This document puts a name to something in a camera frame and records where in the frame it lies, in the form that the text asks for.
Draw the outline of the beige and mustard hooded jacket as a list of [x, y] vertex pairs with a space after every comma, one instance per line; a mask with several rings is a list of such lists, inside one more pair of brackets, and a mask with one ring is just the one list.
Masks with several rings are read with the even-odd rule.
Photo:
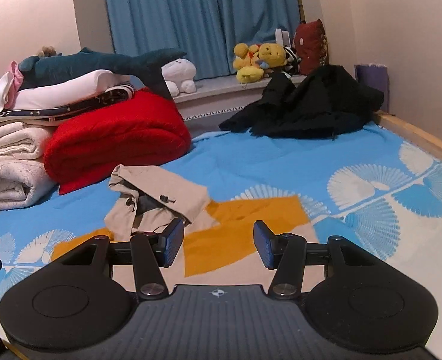
[[276, 235], [293, 233], [317, 242], [307, 206], [288, 191], [214, 201], [208, 189], [160, 166], [116, 166], [108, 181], [118, 194], [95, 233], [120, 244], [137, 233], [160, 234], [173, 219], [183, 221], [183, 244], [166, 282], [175, 284], [260, 284], [274, 273], [262, 265], [253, 225], [263, 221]]

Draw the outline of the black clothes pile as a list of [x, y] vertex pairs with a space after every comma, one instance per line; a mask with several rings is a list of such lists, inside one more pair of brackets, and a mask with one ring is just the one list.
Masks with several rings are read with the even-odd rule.
[[383, 92], [357, 82], [338, 65], [321, 66], [298, 85], [281, 72], [273, 75], [259, 100], [219, 128], [256, 137], [334, 139], [362, 129], [383, 100]]

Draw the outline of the blue and white bedsheet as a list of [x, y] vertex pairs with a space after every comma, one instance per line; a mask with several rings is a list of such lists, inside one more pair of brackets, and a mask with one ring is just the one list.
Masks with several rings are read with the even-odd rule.
[[[432, 292], [440, 316], [429, 348], [442, 358], [441, 160], [371, 124], [334, 140], [206, 133], [166, 169], [217, 202], [299, 197], [310, 218], [305, 238], [344, 236]], [[0, 300], [47, 264], [57, 243], [102, 228], [117, 197], [101, 181], [0, 212]]]

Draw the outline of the red folded blanket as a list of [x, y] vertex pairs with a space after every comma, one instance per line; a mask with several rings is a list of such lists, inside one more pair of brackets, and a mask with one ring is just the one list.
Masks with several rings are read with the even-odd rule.
[[60, 124], [43, 161], [62, 195], [107, 178], [119, 164], [168, 163], [185, 155], [190, 145], [191, 135], [174, 101], [143, 88], [129, 100]]

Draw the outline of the navy patterned folded cloth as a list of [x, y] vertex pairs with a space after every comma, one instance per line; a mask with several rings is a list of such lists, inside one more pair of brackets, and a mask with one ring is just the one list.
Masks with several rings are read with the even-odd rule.
[[0, 112], [0, 124], [23, 122], [27, 125], [58, 126], [85, 112], [94, 111], [133, 98], [135, 88], [126, 83], [109, 88], [103, 94], [67, 106], [39, 110], [8, 110]]

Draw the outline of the pink and white cloth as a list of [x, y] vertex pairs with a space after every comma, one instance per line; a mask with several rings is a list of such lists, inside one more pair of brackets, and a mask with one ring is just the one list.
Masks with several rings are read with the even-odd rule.
[[12, 61], [9, 70], [0, 78], [0, 112], [13, 107], [17, 92], [23, 82], [17, 62]]

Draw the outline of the white plush toy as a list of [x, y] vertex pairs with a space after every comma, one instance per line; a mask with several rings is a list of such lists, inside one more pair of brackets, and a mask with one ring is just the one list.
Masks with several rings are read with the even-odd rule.
[[182, 93], [195, 93], [197, 91], [194, 82], [196, 74], [195, 65], [185, 58], [178, 58], [162, 67], [162, 76], [172, 97]]

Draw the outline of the black white striped plush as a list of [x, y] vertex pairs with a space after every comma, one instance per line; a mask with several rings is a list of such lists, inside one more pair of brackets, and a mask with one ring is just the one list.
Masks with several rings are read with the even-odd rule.
[[284, 51], [286, 55], [286, 64], [283, 66], [283, 71], [290, 76], [299, 75], [301, 58], [297, 55], [296, 49], [291, 46], [285, 46]]

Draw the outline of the yellow plush toys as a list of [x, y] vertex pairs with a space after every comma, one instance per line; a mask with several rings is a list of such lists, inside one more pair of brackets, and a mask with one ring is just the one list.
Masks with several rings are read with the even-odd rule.
[[241, 84], [250, 84], [263, 79], [274, 69], [287, 64], [286, 50], [277, 43], [247, 45], [238, 43], [233, 49], [232, 63], [236, 79]]

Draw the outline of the blue shark plush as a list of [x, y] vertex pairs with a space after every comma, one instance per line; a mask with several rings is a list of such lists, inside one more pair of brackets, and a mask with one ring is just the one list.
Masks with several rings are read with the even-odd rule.
[[19, 63], [21, 88], [54, 86], [104, 69], [118, 75], [137, 77], [155, 94], [171, 99], [162, 67], [184, 55], [182, 50], [175, 48], [157, 49], [138, 56], [101, 53], [88, 48], [73, 55], [43, 58], [34, 55]]

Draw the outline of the purple bag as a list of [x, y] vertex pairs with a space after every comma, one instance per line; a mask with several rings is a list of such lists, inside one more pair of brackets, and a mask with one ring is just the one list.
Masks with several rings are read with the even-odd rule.
[[358, 64], [354, 66], [355, 77], [358, 82], [383, 92], [384, 100], [381, 110], [389, 112], [390, 80], [388, 69], [381, 64]]

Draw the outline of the dark red cushion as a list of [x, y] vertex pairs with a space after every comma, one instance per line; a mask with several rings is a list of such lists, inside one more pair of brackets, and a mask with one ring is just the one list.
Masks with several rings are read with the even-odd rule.
[[320, 19], [298, 25], [294, 33], [293, 47], [300, 59], [301, 75], [307, 76], [329, 63], [327, 36]]

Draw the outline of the brown teddy plush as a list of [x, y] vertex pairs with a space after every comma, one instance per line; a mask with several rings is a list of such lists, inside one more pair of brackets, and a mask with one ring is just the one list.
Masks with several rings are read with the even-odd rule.
[[52, 46], [42, 46], [41, 49], [36, 54], [39, 58], [47, 58], [52, 56], [59, 56], [61, 53], [56, 52], [55, 48]]

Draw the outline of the blue curtain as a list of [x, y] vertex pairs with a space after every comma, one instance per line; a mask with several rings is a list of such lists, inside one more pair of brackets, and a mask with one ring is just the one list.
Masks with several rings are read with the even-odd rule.
[[161, 48], [185, 51], [197, 79], [234, 73], [238, 43], [275, 40], [276, 29], [294, 32], [298, 0], [106, 0], [114, 49], [143, 55]]

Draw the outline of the wooden bed frame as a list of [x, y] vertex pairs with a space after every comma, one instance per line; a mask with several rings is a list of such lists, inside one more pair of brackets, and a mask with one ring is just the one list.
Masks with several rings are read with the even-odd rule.
[[442, 160], [442, 140], [436, 136], [384, 111], [375, 112], [373, 121]]

